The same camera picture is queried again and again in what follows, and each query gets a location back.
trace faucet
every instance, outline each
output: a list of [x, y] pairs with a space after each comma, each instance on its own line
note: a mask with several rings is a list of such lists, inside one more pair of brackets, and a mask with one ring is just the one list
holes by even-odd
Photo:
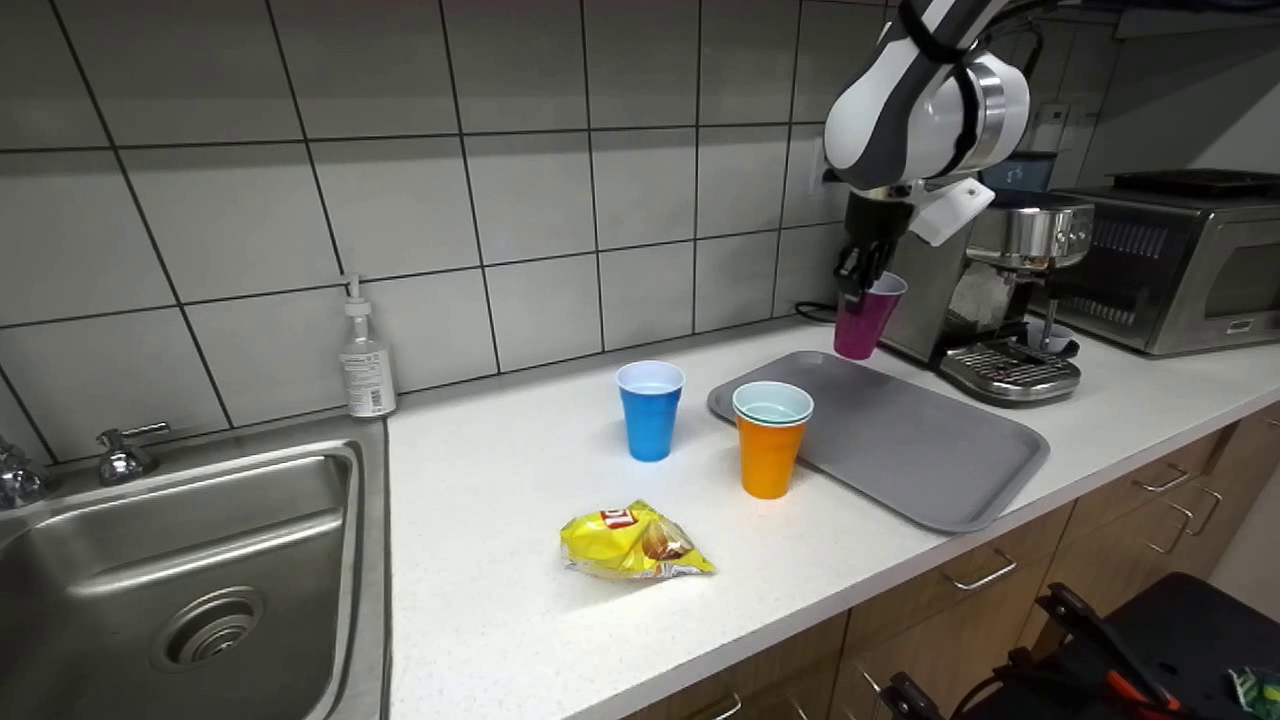
[[0, 435], [0, 507], [30, 504], [42, 487], [35, 463]]
[[103, 427], [97, 445], [103, 445], [103, 461], [97, 463], [98, 482], [124, 482], [136, 474], [146, 474], [156, 466], [156, 456], [143, 447], [146, 435], [166, 435], [166, 424], [143, 424], [143, 427]]

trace pink cup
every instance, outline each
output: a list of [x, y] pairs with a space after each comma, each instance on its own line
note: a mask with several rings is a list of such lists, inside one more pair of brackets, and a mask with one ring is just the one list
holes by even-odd
[[878, 272], [863, 296], [838, 296], [837, 309], [837, 356], [866, 358], [907, 278]]

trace microwave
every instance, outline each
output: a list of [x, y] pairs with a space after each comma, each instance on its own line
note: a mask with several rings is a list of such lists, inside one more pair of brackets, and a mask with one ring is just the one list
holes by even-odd
[[1142, 356], [1280, 341], [1280, 191], [1160, 178], [1072, 191], [1095, 221], [1087, 257], [1052, 277], [1055, 321]]

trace orange cup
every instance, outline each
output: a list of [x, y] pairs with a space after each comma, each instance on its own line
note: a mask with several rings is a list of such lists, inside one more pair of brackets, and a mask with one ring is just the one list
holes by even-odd
[[810, 394], [795, 382], [754, 379], [733, 390], [742, 492], [759, 501], [786, 495]]

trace plastic cup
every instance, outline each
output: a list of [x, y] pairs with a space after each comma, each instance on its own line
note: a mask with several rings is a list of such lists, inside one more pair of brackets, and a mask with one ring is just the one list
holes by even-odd
[[671, 456], [675, 409], [678, 409], [678, 369], [664, 358], [638, 358], [621, 369], [621, 394], [627, 418], [627, 450], [638, 463]]
[[907, 296], [907, 278], [894, 272], [878, 272], [863, 296], [838, 296], [837, 356], [866, 358], [898, 296]]
[[795, 382], [754, 379], [733, 390], [733, 410], [742, 492], [759, 501], [786, 495], [810, 394]]

